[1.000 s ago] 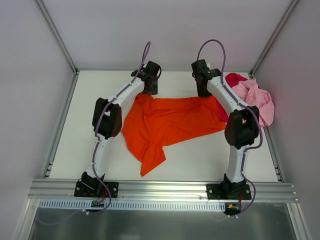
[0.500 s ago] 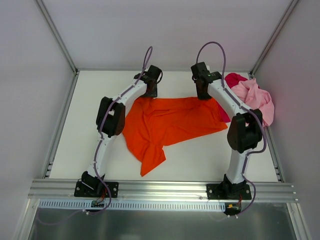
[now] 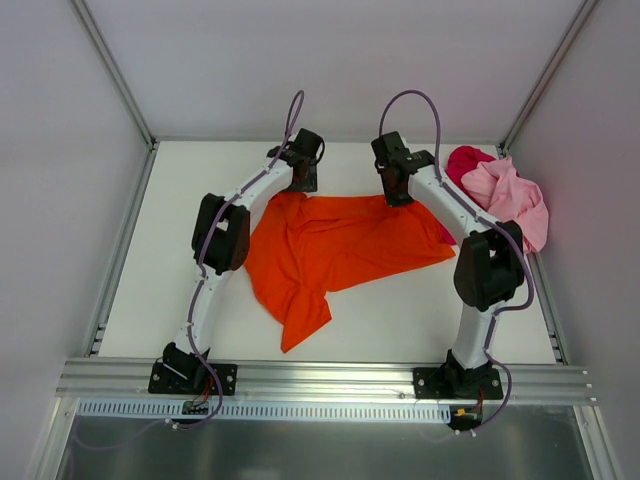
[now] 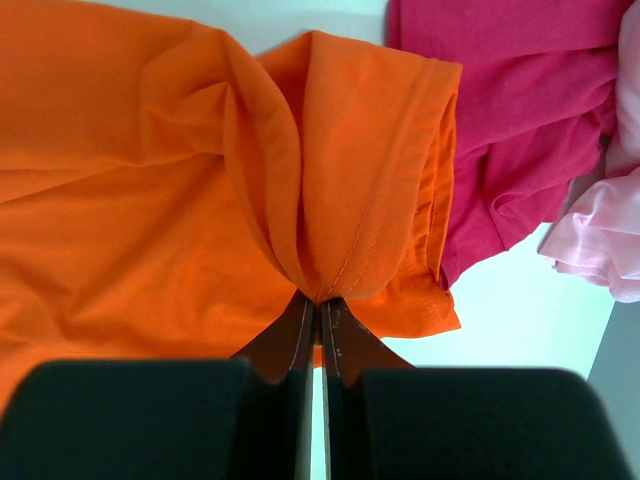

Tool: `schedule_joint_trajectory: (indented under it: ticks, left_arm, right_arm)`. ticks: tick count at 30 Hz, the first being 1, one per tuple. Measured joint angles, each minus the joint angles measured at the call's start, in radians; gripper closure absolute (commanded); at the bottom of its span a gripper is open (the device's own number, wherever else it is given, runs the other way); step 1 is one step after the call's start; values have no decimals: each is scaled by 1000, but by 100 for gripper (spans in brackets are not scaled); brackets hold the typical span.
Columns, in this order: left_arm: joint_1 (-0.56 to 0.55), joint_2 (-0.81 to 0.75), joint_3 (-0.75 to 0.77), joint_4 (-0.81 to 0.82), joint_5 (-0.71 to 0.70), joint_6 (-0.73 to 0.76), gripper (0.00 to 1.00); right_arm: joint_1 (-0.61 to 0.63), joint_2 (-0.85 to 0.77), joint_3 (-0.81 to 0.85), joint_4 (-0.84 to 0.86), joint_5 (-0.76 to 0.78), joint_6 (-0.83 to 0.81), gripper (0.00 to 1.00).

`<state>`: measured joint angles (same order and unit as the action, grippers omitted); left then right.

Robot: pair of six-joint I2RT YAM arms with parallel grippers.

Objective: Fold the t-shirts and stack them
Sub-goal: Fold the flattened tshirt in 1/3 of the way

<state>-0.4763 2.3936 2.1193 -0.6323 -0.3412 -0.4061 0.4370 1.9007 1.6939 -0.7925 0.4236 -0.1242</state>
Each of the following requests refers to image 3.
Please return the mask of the orange t shirt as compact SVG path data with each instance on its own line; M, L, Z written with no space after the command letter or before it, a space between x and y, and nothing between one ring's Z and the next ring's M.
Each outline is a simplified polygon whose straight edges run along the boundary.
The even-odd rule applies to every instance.
M453 256L443 227L419 203L280 193L251 235L244 266L256 299L282 326L287 353L331 321L327 294Z

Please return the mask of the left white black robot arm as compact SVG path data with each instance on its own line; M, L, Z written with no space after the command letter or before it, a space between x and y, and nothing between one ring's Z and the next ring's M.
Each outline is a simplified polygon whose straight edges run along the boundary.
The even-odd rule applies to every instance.
M324 149L324 139L310 130L287 133L243 185L225 196L209 193L202 198L191 240L196 278L187 320L153 365L149 392L222 395L230 391L216 384L230 369L208 362L226 287L247 259L251 233L269 201L281 192L317 190L317 165Z

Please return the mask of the magenta t shirt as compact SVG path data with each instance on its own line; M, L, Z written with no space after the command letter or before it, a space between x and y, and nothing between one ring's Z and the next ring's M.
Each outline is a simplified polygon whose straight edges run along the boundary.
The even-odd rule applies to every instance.
M479 205L471 196L470 192L464 187L462 177L474 171L481 163L489 163L495 160L496 158L494 156L475 147L468 145L457 147L449 155L446 168L444 169L445 181L454 184L470 200L476 205Z

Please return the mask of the light pink t shirt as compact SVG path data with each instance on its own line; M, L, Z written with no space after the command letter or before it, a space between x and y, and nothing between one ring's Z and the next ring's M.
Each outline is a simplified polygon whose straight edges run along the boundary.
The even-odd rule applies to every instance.
M461 183L487 213L501 222L513 220L519 225L526 253L544 248L549 211L542 191L535 182L518 174L511 157L480 162L462 176Z

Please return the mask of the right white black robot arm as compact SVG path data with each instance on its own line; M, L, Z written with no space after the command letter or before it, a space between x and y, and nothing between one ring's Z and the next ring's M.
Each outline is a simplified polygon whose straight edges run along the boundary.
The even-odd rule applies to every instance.
M519 225L500 222L480 209L446 178L435 156L410 151L398 132L380 135L371 147L387 204L425 206L458 246L453 275L463 304L458 333L442 365L414 369L416 398L502 398L490 355L497 318L508 311L516 290L531 280Z

